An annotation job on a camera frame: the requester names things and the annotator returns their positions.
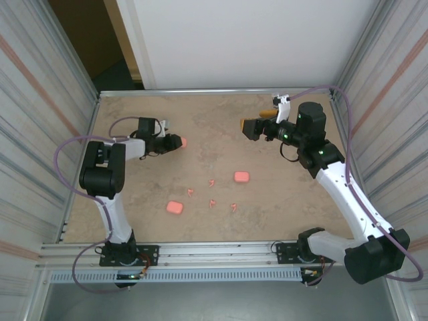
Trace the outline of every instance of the small pink piece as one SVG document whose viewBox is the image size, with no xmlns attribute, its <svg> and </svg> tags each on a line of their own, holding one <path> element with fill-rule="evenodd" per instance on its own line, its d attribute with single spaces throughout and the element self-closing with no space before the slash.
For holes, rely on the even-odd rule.
<svg viewBox="0 0 428 321">
<path fill-rule="evenodd" d="M 235 172 L 234 178 L 236 183 L 248 183 L 249 172 Z"/>
<path fill-rule="evenodd" d="M 180 215 L 183 212 L 183 204 L 176 201 L 169 201 L 167 211 L 175 215 Z"/>
<path fill-rule="evenodd" d="M 181 137 L 181 147 L 186 148 L 187 146 L 187 139 L 184 137 Z"/>
</svg>

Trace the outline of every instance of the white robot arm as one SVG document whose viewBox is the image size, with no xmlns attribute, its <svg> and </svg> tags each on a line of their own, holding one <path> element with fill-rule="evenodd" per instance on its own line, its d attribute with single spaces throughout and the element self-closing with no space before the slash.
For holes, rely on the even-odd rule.
<svg viewBox="0 0 428 321">
<path fill-rule="evenodd" d="M 321 105 L 314 102 L 301 104 L 295 124 L 288 121 L 288 95 L 275 97 L 274 105 L 278 107 L 277 116 L 244 120 L 244 135 L 250 140 L 258 140 L 264 134 L 266 141 L 278 139 L 286 145 L 297 147 L 300 164 L 333 198 L 354 237 L 345 239 L 316 227 L 299 234 L 298 255 L 307 261 L 314 255 L 321 255 L 342 263 L 351 277 L 360 284 L 399 270 L 405 255 L 387 239 L 379 226 L 388 231 L 405 249 L 410 244 L 409 236 L 404 229 L 395 231 L 381 217 L 351 176 L 350 184 L 370 213 L 376 217 L 378 226 L 372 223 L 358 204 L 346 183 L 344 157 L 336 146 L 325 139 L 326 115 Z"/>
<path fill-rule="evenodd" d="M 106 237 L 111 234 L 109 242 L 102 248 L 106 264 L 132 265 L 137 259 L 134 233 L 122 203 L 125 163 L 133 158 L 143 159 L 152 152 L 164 154 L 181 147 L 181 137 L 166 134 L 167 126 L 166 120 L 139 118 L 138 130 L 128 140 L 117 143 L 91 141 L 86 147 L 79 183 L 90 196 L 103 202 L 103 205 L 95 204 L 101 213 Z M 108 210 L 111 230 L 103 206 Z"/>
</svg>

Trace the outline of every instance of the orange object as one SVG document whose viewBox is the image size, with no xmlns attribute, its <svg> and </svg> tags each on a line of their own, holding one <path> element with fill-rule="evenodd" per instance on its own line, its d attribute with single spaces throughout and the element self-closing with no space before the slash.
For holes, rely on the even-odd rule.
<svg viewBox="0 0 428 321">
<path fill-rule="evenodd" d="M 167 211 L 169 213 L 180 215 L 183 212 L 183 204 L 176 201 L 169 201 L 167 205 Z"/>
<path fill-rule="evenodd" d="M 262 118 L 271 118 L 278 115 L 278 109 L 267 109 L 267 110 L 262 110 L 259 113 L 259 116 Z"/>
<path fill-rule="evenodd" d="M 233 179 L 236 183 L 248 183 L 249 172 L 235 172 Z"/>
</svg>

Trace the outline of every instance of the metal wall panel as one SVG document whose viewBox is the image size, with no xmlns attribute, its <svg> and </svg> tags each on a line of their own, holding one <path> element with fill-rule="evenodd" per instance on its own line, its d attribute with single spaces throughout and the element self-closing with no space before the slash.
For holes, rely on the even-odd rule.
<svg viewBox="0 0 428 321">
<path fill-rule="evenodd" d="M 56 241 L 70 192 L 52 156 L 87 133 L 97 97 L 42 1 L 0 2 L 0 320 L 25 304 L 42 243 Z M 76 175 L 83 145 L 69 145 L 60 167 Z"/>
<path fill-rule="evenodd" d="M 396 229 L 406 229 L 426 271 L 428 2 L 395 1 L 383 20 L 341 84 L 352 104 L 352 153 L 368 196 Z M 339 112 L 348 126 L 341 99 Z M 415 273 L 406 260 L 400 274 Z M 402 287 L 415 315 L 428 316 L 428 283 Z"/>
</svg>

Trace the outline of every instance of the purple cable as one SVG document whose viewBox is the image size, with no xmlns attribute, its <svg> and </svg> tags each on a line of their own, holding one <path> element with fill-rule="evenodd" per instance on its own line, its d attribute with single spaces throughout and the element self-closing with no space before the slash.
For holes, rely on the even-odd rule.
<svg viewBox="0 0 428 321">
<path fill-rule="evenodd" d="M 59 146 L 58 146 L 58 148 L 56 149 L 56 151 L 55 151 L 55 153 L 53 154 L 53 167 L 54 167 L 54 169 L 55 169 L 55 172 L 58 174 L 58 177 L 59 177 L 59 179 L 60 179 L 60 181 L 69 189 L 69 190 L 71 190 L 71 191 L 73 191 L 73 192 L 75 192 L 76 194 L 78 194 L 78 195 L 80 195 L 80 196 L 83 196 L 83 197 L 86 197 L 87 199 L 91 199 L 91 200 L 93 200 L 93 201 L 95 201 L 95 202 L 98 202 L 99 204 L 101 204 L 101 206 L 102 206 L 102 209 L 104 210 L 104 213 L 106 214 L 106 220 L 107 220 L 107 225 L 108 225 L 108 237 L 105 239 L 105 240 L 103 240 L 103 241 L 99 241 L 99 242 L 96 242 L 96 243 L 93 243 L 93 244 L 91 244 L 91 245 L 89 245 L 89 246 L 87 246 L 87 247 L 85 247 L 77 256 L 76 256 L 76 258 L 74 259 L 74 262 L 73 262 L 73 266 L 72 266 L 72 277 L 73 277 L 73 280 L 74 280 L 74 283 L 76 283 L 76 285 L 77 286 L 79 286 L 82 290 L 85 290 L 85 291 L 87 291 L 87 292 L 90 292 L 90 293 L 95 293 L 95 294 L 108 294 L 108 293 L 114 293 L 114 292 L 120 292 L 120 291 L 122 291 L 122 290 L 125 290 L 126 288 L 122 288 L 122 289 L 116 289 L 116 290 L 92 290 L 92 289 L 90 289 L 90 288 L 87 288 L 87 287 L 85 287 L 85 286 L 83 286 L 79 281 L 78 281 L 78 279 L 77 279 L 77 277 L 76 277 L 76 266 L 77 266 L 77 263 L 78 263 L 78 260 L 79 260 L 79 258 L 83 255 L 83 253 L 85 253 L 86 251 L 88 251 L 89 249 L 92 249 L 93 247 L 96 247 L 97 245 L 101 245 L 101 244 L 104 244 L 104 243 L 106 243 L 106 242 L 108 242 L 108 241 L 110 241 L 110 239 L 112 238 L 112 220 L 111 220 L 111 218 L 110 218 L 110 214 L 109 214 L 109 212 L 108 212 L 108 210 L 107 210 L 107 207 L 106 207 L 106 205 L 104 204 L 104 202 L 103 201 L 101 201 L 100 199 L 97 199 L 96 197 L 93 197 L 93 196 L 90 196 L 90 195 L 87 195 L 87 194 L 85 194 L 85 193 L 83 193 L 83 192 L 81 192 L 81 191 L 79 191 L 79 190 L 77 190 L 77 189 L 75 189 L 71 184 L 69 184 L 69 182 L 67 182 L 67 180 L 66 180 L 66 178 L 61 174 L 61 171 L 60 171 L 60 167 L 58 166 L 58 155 L 59 155 L 59 153 L 60 153 L 60 151 L 61 151 L 61 149 L 63 149 L 63 147 L 65 146 L 65 145 L 67 145 L 67 144 L 69 144 L 69 143 L 71 143 L 71 142 L 74 142 L 74 141 L 76 141 L 76 140 L 86 140 L 86 139 L 98 139 L 98 140 L 102 140 L 102 141 L 104 141 L 104 142 L 116 142 L 115 140 L 112 140 L 112 139 L 107 139 L 107 138 L 104 138 L 104 137 L 99 137 L 99 136 L 77 136 L 77 137 L 73 137 L 73 138 L 70 138 L 70 139 L 67 139 L 65 142 L 63 142 L 62 144 L 60 144 Z"/>
<path fill-rule="evenodd" d="M 110 138 L 113 138 L 113 136 L 112 136 L 112 129 L 113 129 L 113 127 L 118 123 L 118 122 L 121 122 L 121 121 L 123 121 L 123 120 L 126 120 L 126 119 L 139 119 L 140 117 L 137 117 L 137 116 L 127 116 L 127 117 L 122 117 L 122 118 L 119 118 L 118 120 L 116 120 L 111 126 L 110 126 L 110 128 L 108 129 L 108 136 L 110 137 Z M 128 138 L 127 136 L 115 136 L 116 138 Z"/>
<path fill-rule="evenodd" d="M 292 96 L 292 97 L 290 97 L 290 100 L 294 100 L 296 98 L 302 97 L 306 94 L 309 94 L 310 92 L 313 92 L 314 90 L 319 90 L 319 89 L 334 89 L 334 90 L 337 90 L 338 92 L 340 92 L 344 98 L 344 101 L 346 104 L 346 109 L 348 110 L 348 138 L 346 141 L 345 177 L 346 177 L 346 183 L 349 186 L 350 192 L 352 193 L 352 195 L 354 195 L 354 198 L 356 199 L 358 204 L 361 206 L 362 210 L 367 214 L 368 218 L 373 222 L 373 224 L 375 224 L 378 227 L 379 231 L 381 231 L 383 233 L 383 235 L 385 235 L 401 252 L 403 252 L 403 254 L 413 263 L 413 265 L 416 267 L 416 269 L 419 273 L 419 275 L 416 278 L 400 278 L 397 276 L 386 276 L 386 277 L 388 279 L 401 281 L 401 282 L 418 282 L 418 281 L 422 280 L 423 270 L 422 270 L 422 267 L 419 264 L 419 262 L 399 242 L 397 242 L 387 231 L 385 231 L 385 229 L 382 226 L 378 225 L 379 224 L 378 221 L 372 215 L 372 213 L 370 213 L 370 211 L 367 209 L 367 207 L 364 205 L 364 203 L 362 202 L 362 200 L 360 199 L 360 197 L 358 196 L 358 194 L 354 190 L 354 187 L 350 183 L 350 148 L 351 148 L 351 140 L 352 140 L 352 112 L 350 109 L 350 102 L 349 102 L 348 96 L 346 95 L 344 90 L 342 90 L 342 88 L 339 88 L 338 86 L 321 85 L 321 86 L 316 86 L 316 87 L 310 88 L 308 90 L 305 90 L 304 92 L 301 92 L 295 96 Z M 326 273 L 330 270 L 332 265 L 333 264 L 331 264 L 328 267 L 328 269 L 326 270 L 326 272 L 323 273 L 318 278 L 319 280 L 321 280 L 326 275 Z"/>
</svg>

